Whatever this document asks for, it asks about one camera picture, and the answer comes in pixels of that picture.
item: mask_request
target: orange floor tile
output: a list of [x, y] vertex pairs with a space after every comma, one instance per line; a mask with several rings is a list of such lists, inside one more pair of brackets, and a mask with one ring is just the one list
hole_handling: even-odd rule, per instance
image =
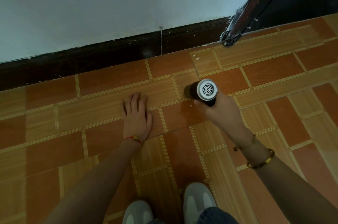
[[183, 93], [213, 79], [245, 125], [338, 206], [338, 14], [219, 43], [0, 92], [0, 223], [41, 223], [123, 139], [120, 101], [149, 95], [150, 138], [134, 155], [106, 214], [145, 198], [182, 221], [182, 191], [204, 182], [240, 223], [287, 223], [234, 144]]

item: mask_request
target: shoe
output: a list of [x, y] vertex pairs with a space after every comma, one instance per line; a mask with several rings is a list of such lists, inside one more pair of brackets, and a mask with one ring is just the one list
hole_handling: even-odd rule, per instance
[[145, 201], [135, 201], [124, 212], [122, 224], [147, 224], [154, 220], [151, 208]]
[[200, 214], [209, 207], [217, 207], [209, 188], [202, 183], [192, 183], [184, 192], [183, 214], [185, 224], [197, 222]]

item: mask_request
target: finger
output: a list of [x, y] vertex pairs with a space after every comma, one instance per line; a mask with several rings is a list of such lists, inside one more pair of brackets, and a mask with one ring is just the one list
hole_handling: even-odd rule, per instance
[[135, 93], [132, 98], [132, 112], [138, 112], [137, 100], [139, 99], [141, 93]]
[[134, 94], [131, 94], [127, 101], [125, 102], [125, 107], [126, 107], [126, 112], [127, 112], [127, 115], [131, 114], [132, 113], [132, 106], [131, 106], [131, 101], [132, 101], [132, 97], [133, 97]]
[[126, 107], [124, 105], [124, 101], [122, 100], [121, 102], [121, 108], [122, 108], [122, 119], [124, 120], [127, 116], [127, 112], [126, 112]]
[[147, 100], [147, 95], [143, 96], [140, 100], [139, 103], [139, 113], [145, 113], [145, 105], [146, 105], [146, 100]]
[[147, 110], [147, 130], [150, 132], [151, 130], [151, 126], [152, 126], [152, 114], [149, 111], [149, 109]]
[[204, 104], [203, 102], [199, 101], [199, 100], [194, 100], [194, 104], [198, 107], [198, 109], [205, 113], [206, 110], [209, 108], [209, 106], [207, 106], [206, 104]]

